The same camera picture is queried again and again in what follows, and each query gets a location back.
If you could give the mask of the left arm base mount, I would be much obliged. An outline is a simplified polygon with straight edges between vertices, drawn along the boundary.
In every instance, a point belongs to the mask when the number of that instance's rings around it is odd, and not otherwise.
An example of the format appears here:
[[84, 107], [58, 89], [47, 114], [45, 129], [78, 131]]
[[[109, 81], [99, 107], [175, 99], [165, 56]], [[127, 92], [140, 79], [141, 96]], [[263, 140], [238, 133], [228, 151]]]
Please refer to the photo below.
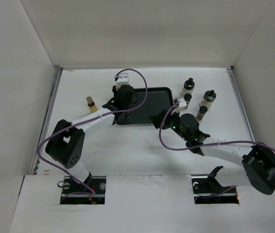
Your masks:
[[93, 176], [88, 186], [95, 192], [92, 194], [86, 187], [64, 177], [57, 183], [61, 188], [60, 204], [63, 205], [101, 205], [105, 204], [106, 176]]

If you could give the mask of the white jar black knob lid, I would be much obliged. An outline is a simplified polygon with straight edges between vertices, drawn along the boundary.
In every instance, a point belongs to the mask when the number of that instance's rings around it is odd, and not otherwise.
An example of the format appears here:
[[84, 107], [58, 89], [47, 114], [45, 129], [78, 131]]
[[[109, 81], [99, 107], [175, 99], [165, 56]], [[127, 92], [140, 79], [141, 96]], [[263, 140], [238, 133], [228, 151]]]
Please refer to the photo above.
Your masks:
[[181, 96], [184, 96], [185, 94], [192, 94], [194, 88], [195, 88], [195, 82], [194, 82], [193, 78], [189, 78], [183, 84]]

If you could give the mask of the small yellow label sauce bottle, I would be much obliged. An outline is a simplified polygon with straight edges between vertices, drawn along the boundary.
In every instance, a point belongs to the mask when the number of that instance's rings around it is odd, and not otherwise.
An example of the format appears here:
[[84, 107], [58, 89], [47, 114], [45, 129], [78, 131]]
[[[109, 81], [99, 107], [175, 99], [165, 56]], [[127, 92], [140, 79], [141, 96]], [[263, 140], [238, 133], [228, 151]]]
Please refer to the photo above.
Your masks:
[[94, 113], [94, 112], [96, 112], [98, 110], [97, 107], [96, 107], [95, 102], [92, 99], [92, 97], [88, 96], [86, 98], [86, 101], [87, 101], [87, 105], [88, 105], [89, 111], [91, 113]]

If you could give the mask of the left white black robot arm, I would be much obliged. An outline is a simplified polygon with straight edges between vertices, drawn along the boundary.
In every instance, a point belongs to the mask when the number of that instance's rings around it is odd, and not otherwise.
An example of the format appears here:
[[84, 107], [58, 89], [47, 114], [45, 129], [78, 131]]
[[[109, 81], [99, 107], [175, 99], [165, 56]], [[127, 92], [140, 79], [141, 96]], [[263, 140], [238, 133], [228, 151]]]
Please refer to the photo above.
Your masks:
[[79, 193], [87, 193], [91, 188], [91, 173], [81, 161], [85, 138], [123, 119], [133, 96], [134, 88], [122, 85], [98, 111], [77, 121], [63, 119], [56, 124], [54, 137], [48, 140], [45, 152], [76, 178], [74, 187]]

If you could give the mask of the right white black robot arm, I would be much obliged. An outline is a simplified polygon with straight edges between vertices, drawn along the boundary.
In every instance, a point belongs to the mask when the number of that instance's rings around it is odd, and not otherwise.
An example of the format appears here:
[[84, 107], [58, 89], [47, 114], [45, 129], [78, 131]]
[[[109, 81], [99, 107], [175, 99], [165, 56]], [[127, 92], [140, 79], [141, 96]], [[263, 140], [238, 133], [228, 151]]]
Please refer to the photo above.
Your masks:
[[163, 110], [149, 117], [156, 129], [171, 129], [181, 137], [189, 150], [203, 157], [218, 158], [236, 165], [226, 171], [216, 166], [209, 174], [193, 181], [193, 187], [203, 192], [223, 192], [235, 186], [251, 186], [265, 195], [275, 190], [275, 152], [267, 145], [252, 141], [216, 139], [199, 129], [199, 122], [192, 114], [179, 115]]

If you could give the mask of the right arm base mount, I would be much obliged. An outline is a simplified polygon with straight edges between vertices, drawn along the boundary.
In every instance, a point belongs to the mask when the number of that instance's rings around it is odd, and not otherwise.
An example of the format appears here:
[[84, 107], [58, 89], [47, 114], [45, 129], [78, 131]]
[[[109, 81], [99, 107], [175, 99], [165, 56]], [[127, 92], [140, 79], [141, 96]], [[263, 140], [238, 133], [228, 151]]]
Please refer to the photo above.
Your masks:
[[216, 180], [223, 166], [215, 167], [209, 174], [191, 177], [195, 204], [239, 204], [235, 186], [221, 186]]

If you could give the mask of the small brown spice jar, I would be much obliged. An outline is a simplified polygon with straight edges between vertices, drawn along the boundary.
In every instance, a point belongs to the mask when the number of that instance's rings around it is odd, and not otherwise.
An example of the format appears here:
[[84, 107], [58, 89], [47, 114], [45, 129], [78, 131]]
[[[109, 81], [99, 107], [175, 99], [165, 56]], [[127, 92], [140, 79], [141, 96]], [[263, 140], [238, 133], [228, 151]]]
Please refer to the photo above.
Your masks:
[[192, 98], [192, 95], [189, 94], [189, 93], [186, 93], [186, 94], [184, 95], [184, 100], [186, 101], [186, 106], [185, 106], [184, 110], [186, 110], [186, 109], [188, 108], [189, 103], [190, 103], [190, 101], [191, 101], [191, 98]]

